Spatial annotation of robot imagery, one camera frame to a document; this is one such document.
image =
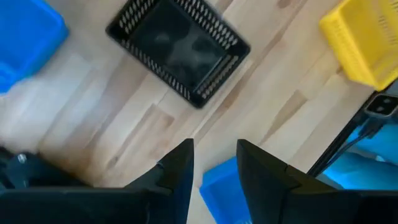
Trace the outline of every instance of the yellow basket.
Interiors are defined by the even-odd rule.
[[[320,26],[349,79],[383,90],[398,78],[398,0],[344,0]]]

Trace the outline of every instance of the blue plastic bin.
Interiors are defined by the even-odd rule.
[[[205,173],[200,194],[217,224],[252,223],[235,157]]]
[[[0,0],[0,93],[39,71],[68,29],[42,0]]]

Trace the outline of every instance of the metal bolt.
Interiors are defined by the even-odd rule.
[[[17,158],[18,158],[18,161],[19,161],[21,164],[23,164],[23,163],[26,162],[26,155],[25,155],[25,154],[19,154]]]

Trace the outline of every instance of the wooden floor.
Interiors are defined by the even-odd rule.
[[[34,78],[0,100],[0,144],[39,151],[95,186],[123,186],[195,139],[189,223],[214,223],[204,171],[245,138],[307,171],[372,89],[347,80],[318,21],[338,0],[211,0],[252,51],[196,110],[110,40],[126,0],[47,0],[70,37]]]

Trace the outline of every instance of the black basket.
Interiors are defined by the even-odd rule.
[[[197,108],[250,52],[204,0],[130,0],[106,31]]]

